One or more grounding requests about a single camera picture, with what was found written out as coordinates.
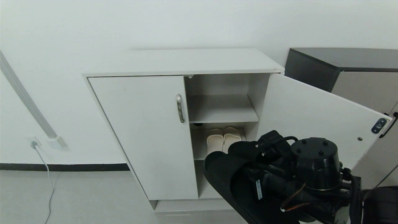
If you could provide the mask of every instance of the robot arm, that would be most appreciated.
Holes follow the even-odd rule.
[[[345,224],[348,217],[359,224],[361,178],[342,166],[332,141],[271,131],[258,141],[232,144],[228,154],[209,154],[203,172],[249,224]]]

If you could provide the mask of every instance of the black baseboard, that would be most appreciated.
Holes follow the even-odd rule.
[[[118,164],[48,164],[50,171],[129,171],[126,163]],[[43,164],[0,163],[0,170],[47,171]]]

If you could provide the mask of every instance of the white wall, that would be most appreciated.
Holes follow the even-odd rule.
[[[126,49],[256,47],[285,65],[290,47],[398,49],[398,1],[10,1],[1,50],[68,144],[45,145],[1,76],[1,163],[124,163],[81,72]]]

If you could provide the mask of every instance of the label sticker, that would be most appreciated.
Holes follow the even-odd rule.
[[[256,187],[257,187],[257,196],[258,196],[258,199],[260,200],[261,198],[263,198],[263,193],[261,192],[260,180],[256,180]]]

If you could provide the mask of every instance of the white slipper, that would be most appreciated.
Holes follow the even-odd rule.
[[[223,144],[224,137],[222,135],[222,130],[218,128],[211,130],[207,137],[207,154],[214,151],[222,151]]]
[[[242,141],[242,138],[240,137],[240,133],[236,128],[233,127],[228,127],[224,129],[224,146],[222,151],[225,153],[228,153],[229,147],[237,142],[237,141]]]

